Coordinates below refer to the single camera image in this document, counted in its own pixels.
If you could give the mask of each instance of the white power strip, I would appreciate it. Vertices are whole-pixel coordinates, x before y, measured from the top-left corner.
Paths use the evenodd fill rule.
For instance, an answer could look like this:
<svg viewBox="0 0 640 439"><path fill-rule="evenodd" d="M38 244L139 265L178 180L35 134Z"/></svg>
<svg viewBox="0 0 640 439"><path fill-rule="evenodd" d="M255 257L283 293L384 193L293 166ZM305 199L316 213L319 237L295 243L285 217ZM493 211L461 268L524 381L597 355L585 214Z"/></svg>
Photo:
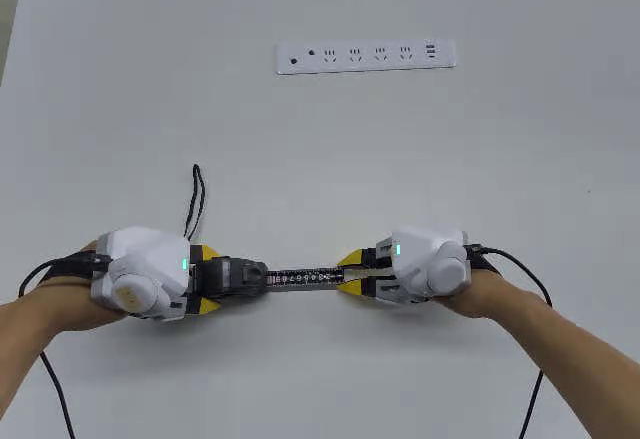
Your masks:
<svg viewBox="0 0 640 439"><path fill-rule="evenodd" d="M283 42L276 48L278 74L431 69L456 65L453 41Z"/></svg>

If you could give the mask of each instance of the hand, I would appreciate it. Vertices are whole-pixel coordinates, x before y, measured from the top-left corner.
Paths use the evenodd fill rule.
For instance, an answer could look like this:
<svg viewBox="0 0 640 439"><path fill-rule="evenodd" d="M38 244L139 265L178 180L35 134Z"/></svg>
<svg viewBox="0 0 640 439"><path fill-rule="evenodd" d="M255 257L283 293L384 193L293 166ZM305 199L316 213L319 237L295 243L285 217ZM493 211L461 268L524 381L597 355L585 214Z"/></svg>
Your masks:
<svg viewBox="0 0 640 439"><path fill-rule="evenodd" d="M95 242L82 250L94 250ZM19 299L35 317L45 321L52 335L63 331L85 331L125 317L91 299L91 283L70 276L53 277Z"/></svg>
<svg viewBox="0 0 640 439"><path fill-rule="evenodd" d="M478 269L471 272L471 285L464 291L434 300L466 317L491 318L501 304L516 299L519 294L526 293L505 281L500 274Z"/></svg>

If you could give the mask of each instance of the white table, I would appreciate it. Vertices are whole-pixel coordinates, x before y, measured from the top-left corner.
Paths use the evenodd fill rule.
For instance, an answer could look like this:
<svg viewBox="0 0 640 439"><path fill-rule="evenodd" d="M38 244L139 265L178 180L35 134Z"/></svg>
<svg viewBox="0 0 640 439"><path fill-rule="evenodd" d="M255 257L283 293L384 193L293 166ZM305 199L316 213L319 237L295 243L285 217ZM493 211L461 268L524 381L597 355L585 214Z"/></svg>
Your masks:
<svg viewBox="0 0 640 439"><path fill-rule="evenodd" d="M20 0L0 89L0 299L133 224L271 267L437 220L640 359L640 0ZM282 39L450 37L442 71L278 77ZM496 264L518 285L520 273ZM49 348L79 438L512 438L536 369L488 321L272 294ZM65 438L37 364L2 437ZM545 382L530 438L581 438Z"/></svg>

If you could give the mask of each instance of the electrical outlet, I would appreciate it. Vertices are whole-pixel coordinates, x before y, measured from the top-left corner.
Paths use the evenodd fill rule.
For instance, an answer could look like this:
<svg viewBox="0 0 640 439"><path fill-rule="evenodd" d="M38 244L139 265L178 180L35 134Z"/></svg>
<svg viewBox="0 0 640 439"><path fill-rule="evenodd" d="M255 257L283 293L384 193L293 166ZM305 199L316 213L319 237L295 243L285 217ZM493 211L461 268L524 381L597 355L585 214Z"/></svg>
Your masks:
<svg viewBox="0 0 640 439"><path fill-rule="evenodd" d="M411 46L400 46L400 60L405 63L413 60Z"/></svg>
<svg viewBox="0 0 640 439"><path fill-rule="evenodd" d="M431 69L455 65L455 46L450 40L285 42L276 48L278 74Z"/></svg>

